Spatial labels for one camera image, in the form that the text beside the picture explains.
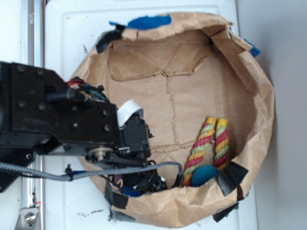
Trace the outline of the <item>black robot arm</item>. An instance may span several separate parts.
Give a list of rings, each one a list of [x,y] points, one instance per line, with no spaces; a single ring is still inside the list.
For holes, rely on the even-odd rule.
[[[140,167],[150,157],[149,131],[133,113],[122,125],[103,87],[70,87],[57,73],[0,64],[0,145],[38,154],[84,156],[103,168]]]

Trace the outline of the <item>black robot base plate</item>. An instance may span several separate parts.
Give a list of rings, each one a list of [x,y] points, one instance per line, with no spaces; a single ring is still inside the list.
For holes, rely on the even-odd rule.
[[[27,167],[35,159],[35,154],[31,149],[0,149],[0,162]],[[0,192],[4,193],[13,182],[19,177],[17,173],[0,170]]]

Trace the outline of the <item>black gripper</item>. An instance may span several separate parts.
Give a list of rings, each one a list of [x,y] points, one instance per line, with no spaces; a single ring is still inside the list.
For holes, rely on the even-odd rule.
[[[140,167],[150,157],[149,131],[137,108],[122,122],[115,104],[86,100],[52,101],[59,156],[83,156],[102,168]]]

